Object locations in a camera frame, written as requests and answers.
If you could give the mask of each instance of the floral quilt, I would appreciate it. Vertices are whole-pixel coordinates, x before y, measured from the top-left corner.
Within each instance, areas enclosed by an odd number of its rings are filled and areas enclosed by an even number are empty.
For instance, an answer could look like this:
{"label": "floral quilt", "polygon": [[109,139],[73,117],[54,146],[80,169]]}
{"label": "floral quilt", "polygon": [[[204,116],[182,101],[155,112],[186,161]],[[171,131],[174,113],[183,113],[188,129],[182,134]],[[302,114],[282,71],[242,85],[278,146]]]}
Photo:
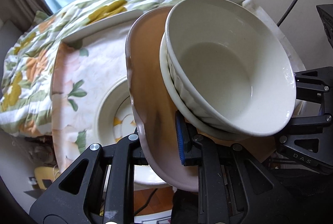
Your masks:
{"label": "floral quilt", "polygon": [[[16,136],[52,134],[50,92],[53,72],[54,78],[62,75],[64,82],[54,84],[55,98],[69,104],[74,112],[78,111],[79,99],[84,99],[89,91],[84,89],[86,80],[76,80],[75,71],[90,54],[79,44],[67,46],[61,42],[62,38],[83,26],[118,13],[135,9],[146,12],[160,6],[175,5],[179,1],[76,0],[50,17],[37,12],[34,27],[19,38],[4,61],[0,127]],[[70,123],[57,128],[55,131],[69,131]],[[86,147],[85,135],[85,129],[68,135],[72,146],[79,152]]]}

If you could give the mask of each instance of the yellow object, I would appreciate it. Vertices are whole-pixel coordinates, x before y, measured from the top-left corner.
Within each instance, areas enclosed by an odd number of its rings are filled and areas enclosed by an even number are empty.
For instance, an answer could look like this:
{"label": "yellow object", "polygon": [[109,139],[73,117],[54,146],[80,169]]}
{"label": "yellow object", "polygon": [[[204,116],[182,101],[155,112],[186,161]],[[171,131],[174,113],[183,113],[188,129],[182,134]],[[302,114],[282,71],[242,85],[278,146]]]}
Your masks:
{"label": "yellow object", "polygon": [[46,182],[54,182],[59,177],[59,169],[52,167],[37,167],[35,168],[35,178],[40,189],[46,190],[48,186],[45,186]]}
{"label": "yellow object", "polygon": [[127,9],[124,7],[126,3],[127,3],[126,0],[117,0],[111,3],[110,5],[104,5],[98,8],[92,14],[88,15],[89,21],[87,25],[102,20],[106,17],[110,17],[112,15],[116,15],[118,13],[126,11]]}
{"label": "yellow object", "polygon": [[9,106],[14,106],[21,95],[21,87],[18,84],[22,80],[22,72],[19,71],[14,77],[12,85],[4,94],[4,100],[1,103],[2,111],[6,111]]}
{"label": "yellow object", "polygon": [[121,124],[121,123],[122,123],[122,121],[120,119],[118,119],[117,117],[113,118],[113,126],[116,126],[116,125]]}
{"label": "yellow object", "polygon": [[17,55],[19,51],[26,47],[34,38],[36,37],[36,32],[32,32],[29,36],[27,36],[24,40],[20,42],[20,46],[14,47],[14,55]]}

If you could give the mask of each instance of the dish stack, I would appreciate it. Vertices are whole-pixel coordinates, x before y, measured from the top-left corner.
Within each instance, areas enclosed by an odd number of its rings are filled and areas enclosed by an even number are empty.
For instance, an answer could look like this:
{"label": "dish stack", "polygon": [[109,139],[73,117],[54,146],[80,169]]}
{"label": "dish stack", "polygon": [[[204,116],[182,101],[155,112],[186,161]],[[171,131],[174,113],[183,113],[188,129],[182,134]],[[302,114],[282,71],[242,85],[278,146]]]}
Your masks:
{"label": "dish stack", "polygon": [[243,1],[183,0],[160,7],[142,15],[126,39],[142,150],[154,172],[182,190],[198,191],[198,169],[181,165],[177,110],[215,143],[237,141],[259,161],[275,150],[271,135],[294,111],[296,86],[284,48],[296,71],[302,62],[273,20],[260,7],[248,7],[270,30],[237,4]]}
{"label": "dish stack", "polygon": [[284,48],[261,20],[231,1],[175,5],[159,59],[174,104],[208,135],[270,136],[293,114],[296,86]]}

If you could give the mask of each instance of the black device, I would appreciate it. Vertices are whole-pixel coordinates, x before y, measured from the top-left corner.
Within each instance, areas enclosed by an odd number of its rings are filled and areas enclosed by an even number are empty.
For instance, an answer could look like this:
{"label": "black device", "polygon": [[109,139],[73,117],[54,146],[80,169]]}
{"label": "black device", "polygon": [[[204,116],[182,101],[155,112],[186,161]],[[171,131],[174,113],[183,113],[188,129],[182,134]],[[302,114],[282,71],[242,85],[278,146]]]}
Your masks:
{"label": "black device", "polygon": [[[295,74],[297,99],[321,104],[314,117],[292,118],[275,135],[277,151],[320,173],[333,172],[333,67]],[[240,144],[215,144],[176,112],[179,154],[198,166],[198,223],[304,223],[302,203]],[[38,224],[134,222],[134,165],[147,165],[137,131],[117,144],[92,144],[32,205]],[[111,165],[104,216],[99,216]]]}
{"label": "black device", "polygon": [[333,4],[317,5],[317,11],[323,22],[327,39],[333,48]]}
{"label": "black device", "polygon": [[[300,205],[244,147],[215,144],[199,135],[179,111],[184,164],[199,167],[198,223],[300,223]],[[134,222],[134,165],[147,165],[137,132],[117,144],[92,144],[32,205],[38,224]],[[104,216],[99,216],[107,165],[111,165]]]}
{"label": "black device", "polygon": [[296,98],[320,104],[318,116],[291,118],[276,150],[322,174],[333,173],[333,67],[295,73]]}

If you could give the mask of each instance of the floral fabric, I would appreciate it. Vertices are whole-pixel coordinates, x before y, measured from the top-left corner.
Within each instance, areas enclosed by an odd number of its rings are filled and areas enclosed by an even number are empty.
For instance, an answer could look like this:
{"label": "floral fabric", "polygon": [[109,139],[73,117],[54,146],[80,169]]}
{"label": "floral fabric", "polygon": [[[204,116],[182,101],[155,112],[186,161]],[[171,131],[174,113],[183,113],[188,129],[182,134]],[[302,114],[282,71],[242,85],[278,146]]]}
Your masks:
{"label": "floral fabric", "polygon": [[[97,64],[89,63],[94,58],[111,54],[112,50],[94,53],[94,49],[82,46],[82,43],[67,46],[61,40],[115,14],[135,9],[146,12],[179,1],[76,0],[51,17],[37,12],[34,27],[19,38],[4,61],[0,127],[12,135],[52,134],[56,158],[63,171],[90,142],[91,125],[88,124],[94,114],[84,103],[90,100],[94,103],[89,97],[93,93],[88,88],[95,80],[91,73],[100,70],[96,68]],[[117,54],[112,60],[114,67],[123,67],[125,71],[125,63],[118,60]],[[105,85],[106,78],[98,80],[99,87]]]}

